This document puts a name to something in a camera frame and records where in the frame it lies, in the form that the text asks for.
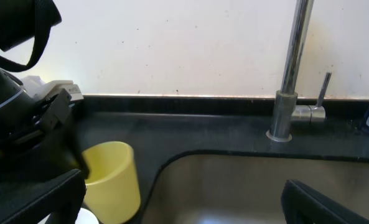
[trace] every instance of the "stainless steel sink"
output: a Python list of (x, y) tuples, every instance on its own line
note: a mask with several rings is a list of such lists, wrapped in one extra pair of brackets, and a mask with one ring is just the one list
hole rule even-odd
[(142, 223), (286, 223), (280, 198), (288, 179), (369, 219), (369, 164), (193, 155), (161, 172)]

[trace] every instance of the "countertop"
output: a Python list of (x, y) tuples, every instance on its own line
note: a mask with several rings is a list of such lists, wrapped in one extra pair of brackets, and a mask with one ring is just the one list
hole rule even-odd
[[(271, 110), (273, 102), (268, 103), (267, 110)], [(189, 154), (369, 162), (369, 135), (357, 128), (359, 119), (335, 118), (324, 124), (294, 125), (292, 141), (277, 143), (265, 134), (271, 121), (269, 113), (221, 116), (155, 111), (128, 113), (126, 109), (88, 110), (77, 122), (77, 134), (83, 150), (106, 141), (122, 141), (133, 147), (141, 208), (127, 223), (140, 223), (159, 171)]]

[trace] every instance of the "white round object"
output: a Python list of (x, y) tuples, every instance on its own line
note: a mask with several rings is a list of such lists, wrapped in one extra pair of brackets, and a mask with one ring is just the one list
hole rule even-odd
[[(46, 220), (50, 215), (47, 215), (40, 223), (38, 224), (45, 224)], [(75, 221), (75, 224), (98, 224), (97, 217), (91, 211), (81, 208), (78, 213), (78, 218)]]

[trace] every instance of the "black countertop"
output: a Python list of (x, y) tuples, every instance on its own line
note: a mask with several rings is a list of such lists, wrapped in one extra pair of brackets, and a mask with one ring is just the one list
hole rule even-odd
[[(357, 128), (360, 119), (355, 119), (361, 115), (355, 111), (365, 109), (368, 102), (333, 102), (332, 105), (328, 102), (327, 110), (332, 110), (331, 119), (318, 125), (294, 125), (291, 131), (292, 141), (278, 143), (266, 137), (274, 103), (272, 100), (255, 100), (256, 105), (260, 103), (267, 108), (264, 116), (261, 115), (261, 109), (241, 111), (235, 115), (227, 113), (228, 110), (224, 109), (224, 116), (202, 114), (205, 110), (208, 113), (211, 110), (210, 106), (205, 106), (208, 103), (204, 103), (210, 103), (210, 100), (203, 101), (200, 107), (204, 109), (198, 111), (199, 114), (188, 113), (188, 110), (185, 111), (186, 114), (180, 114), (182, 111), (178, 108), (183, 106), (182, 100), (171, 102), (176, 106), (164, 104), (158, 107), (156, 105), (160, 103), (159, 100), (149, 99), (157, 102), (150, 103), (147, 99), (141, 99), (143, 103), (146, 102), (146, 108), (139, 106), (138, 102), (133, 103), (136, 100), (139, 99), (111, 98), (106, 101), (88, 97), (85, 99), (85, 107), (82, 108), (86, 115), (77, 123), (77, 134), (83, 150), (106, 141), (122, 141), (133, 147), (141, 208), (128, 223), (140, 222), (159, 171), (168, 163), (189, 154), (214, 153), (369, 162), (369, 135)], [(219, 108), (226, 108), (221, 105), (233, 102), (218, 100), (217, 103)], [(341, 108), (355, 106), (354, 104), (358, 109), (342, 118), (334, 116), (343, 112)], [(133, 108), (135, 113), (128, 113)], [(168, 108), (168, 113), (161, 113), (164, 108)]]

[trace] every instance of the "backsplash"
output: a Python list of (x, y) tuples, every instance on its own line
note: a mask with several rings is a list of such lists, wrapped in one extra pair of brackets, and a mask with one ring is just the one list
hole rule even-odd
[[(55, 0), (40, 62), (17, 74), (73, 80), (86, 94), (274, 97), (296, 0)], [(26, 63), (28, 41), (7, 53)], [(296, 91), (369, 99), (369, 0), (316, 0)]]

